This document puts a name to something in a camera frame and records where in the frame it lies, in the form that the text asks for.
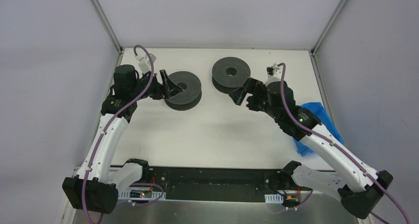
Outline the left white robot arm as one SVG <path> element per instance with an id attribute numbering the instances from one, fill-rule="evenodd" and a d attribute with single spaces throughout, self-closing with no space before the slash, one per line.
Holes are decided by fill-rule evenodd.
<path id="1" fill-rule="evenodd" d="M 115 69 L 114 83 L 102 103 L 99 126 L 88 155 L 75 176 L 66 177 L 62 184 L 73 208 L 109 214 L 131 184 L 143 187 L 150 182 L 145 160 L 128 159 L 114 173 L 110 173 L 110 167 L 119 141 L 137 109 L 137 101 L 168 99 L 183 91 L 165 70 L 160 70 L 159 74 L 161 83 L 152 68 L 139 73 L 133 65 L 125 64 Z"/>

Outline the black cable spool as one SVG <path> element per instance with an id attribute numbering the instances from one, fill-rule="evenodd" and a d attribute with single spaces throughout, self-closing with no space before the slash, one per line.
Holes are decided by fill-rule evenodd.
<path id="1" fill-rule="evenodd" d="M 251 76 L 249 65 L 237 57 L 224 57 L 212 67 L 212 83 L 221 93 L 228 94 L 243 86 Z"/>

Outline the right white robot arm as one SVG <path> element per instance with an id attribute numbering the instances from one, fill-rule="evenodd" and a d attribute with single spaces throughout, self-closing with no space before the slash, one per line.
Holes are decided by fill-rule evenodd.
<path id="1" fill-rule="evenodd" d="M 290 161 L 280 176 L 284 188 L 298 185 L 318 190 L 339 201 L 353 216 L 366 219 L 392 183 L 391 173 L 377 171 L 356 158 L 316 115 L 296 105 L 286 82 L 265 85 L 248 78 L 229 96 L 236 105 L 246 100 L 249 110 L 269 115 L 285 134 L 311 148 L 335 171 L 326 174 Z"/>

